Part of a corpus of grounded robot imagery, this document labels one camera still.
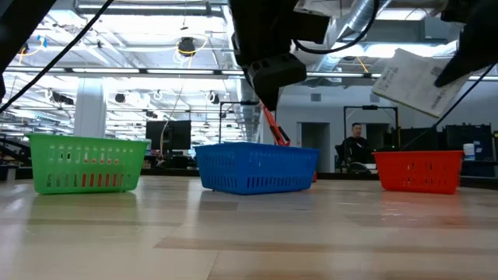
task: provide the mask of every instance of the red basket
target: red basket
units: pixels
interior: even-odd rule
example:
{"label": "red basket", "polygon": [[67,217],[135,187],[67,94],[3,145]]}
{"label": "red basket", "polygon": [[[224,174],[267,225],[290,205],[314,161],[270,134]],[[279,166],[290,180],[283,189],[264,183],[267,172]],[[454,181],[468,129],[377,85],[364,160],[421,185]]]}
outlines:
{"label": "red basket", "polygon": [[386,191],[454,194],[460,185],[462,151],[375,152]]}

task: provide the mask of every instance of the white column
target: white column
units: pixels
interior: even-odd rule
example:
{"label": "white column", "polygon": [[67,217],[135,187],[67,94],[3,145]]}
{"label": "white column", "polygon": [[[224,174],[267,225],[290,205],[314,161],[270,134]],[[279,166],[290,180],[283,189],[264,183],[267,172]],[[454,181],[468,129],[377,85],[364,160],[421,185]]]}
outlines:
{"label": "white column", "polygon": [[104,138],[107,95],[102,78],[80,78],[76,96],[75,136]]}

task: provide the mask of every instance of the monitor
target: monitor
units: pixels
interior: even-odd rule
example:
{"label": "monitor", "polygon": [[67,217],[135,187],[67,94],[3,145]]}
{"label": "monitor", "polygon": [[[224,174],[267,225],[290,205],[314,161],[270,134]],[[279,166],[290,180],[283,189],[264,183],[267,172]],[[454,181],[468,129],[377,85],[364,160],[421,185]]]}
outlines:
{"label": "monitor", "polygon": [[[147,121],[146,138],[152,140],[151,149],[161,149],[160,139],[165,121]],[[188,150],[191,148],[191,122],[170,121],[164,131],[164,150]]]}

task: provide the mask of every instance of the table surface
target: table surface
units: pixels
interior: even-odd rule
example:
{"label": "table surface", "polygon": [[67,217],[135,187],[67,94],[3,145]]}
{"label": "table surface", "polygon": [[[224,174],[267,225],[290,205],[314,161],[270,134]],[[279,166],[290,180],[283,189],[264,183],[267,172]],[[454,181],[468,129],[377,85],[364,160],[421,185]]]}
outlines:
{"label": "table surface", "polygon": [[498,192],[382,191],[319,180],[239,196],[199,178],[128,193],[46,195],[0,184],[2,280],[498,279]]}

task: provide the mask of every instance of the ceiling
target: ceiling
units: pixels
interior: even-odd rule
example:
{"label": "ceiling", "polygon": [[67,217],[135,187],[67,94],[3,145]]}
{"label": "ceiling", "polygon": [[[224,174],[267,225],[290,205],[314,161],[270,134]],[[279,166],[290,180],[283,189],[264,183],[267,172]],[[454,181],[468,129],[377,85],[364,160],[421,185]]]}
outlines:
{"label": "ceiling", "polygon": [[[146,5],[150,7],[151,2],[156,7],[164,4],[169,8],[144,8]],[[101,16],[91,31],[55,67],[237,70],[229,40],[233,32],[233,24],[228,7],[225,5],[226,1],[210,2],[212,11],[209,13],[205,10],[206,1],[116,0],[113,4],[114,9]],[[75,6],[72,0],[60,0],[28,40],[27,54],[18,55],[12,61],[12,67],[21,67],[26,71],[4,74],[7,95],[3,102],[33,78],[35,73],[27,70],[32,67],[44,67],[51,61],[93,17],[92,7],[98,8],[102,3],[101,0],[81,0],[76,1]],[[393,1],[378,16],[378,19],[398,22],[404,22],[407,19],[406,21],[421,23],[429,13],[437,14],[441,3],[442,1]],[[305,7],[320,10],[337,19],[349,12],[351,1],[311,0],[305,2]],[[402,28],[411,30],[415,28],[414,26],[414,24],[407,24]],[[307,64],[308,69],[316,72],[370,71],[378,73],[384,68],[389,54],[368,53],[367,49],[381,43],[379,40],[382,40],[385,28],[387,27],[379,25],[377,28],[379,35],[372,36],[376,40],[364,41],[359,46],[361,47],[358,50],[359,53],[343,53],[334,57],[302,53],[296,53],[296,55]],[[179,53],[177,44],[182,37],[193,39],[197,51],[192,57],[185,57]],[[446,44],[432,42],[430,46],[441,45]],[[324,62],[329,58],[335,62],[325,71],[323,70]],[[74,106],[55,103],[51,95],[62,94],[77,102],[79,79],[84,79],[85,76],[74,73],[73,75],[61,73],[44,76],[3,116],[2,133],[9,137],[20,138],[23,133],[32,131],[71,134],[75,116]],[[191,119],[193,121],[193,142],[214,143],[219,139],[219,104],[209,102],[209,95],[217,94],[221,101],[256,100],[250,87],[239,76],[234,78],[226,75],[212,79],[209,77],[192,79],[192,76],[181,75],[116,74],[105,76],[103,79],[109,92],[107,137],[144,138],[146,121],[166,120],[171,116],[171,120]],[[364,81],[359,79],[349,79],[348,84],[346,81],[323,85],[319,83],[315,88],[361,86],[362,82]],[[309,85],[295,86],[293,89],[284,91],[284,94],[290,93],[286,97],[287,100],[300,100],[316,91],[310,88],[312,86]],[[333,89],[320,89],[320,92],[326,94],[331,90]],[[127,102],[116,102],[117,94],[126,95]],[[175,112],[172,113],[178,95],[180,98]],[[339,94],[334,97],[325,97],[324,100],[330,99],[330,103],[334,103],[338,98],[344,100],[349,97]],[[223,109],[228,110],[229,106],[225,105]],[[143,109],[155,113],[157,119],[147,117]],[[256,140],[258,107],[242,108],[237,104],[227,113],[222,124],[223,141],[252,142]]]}

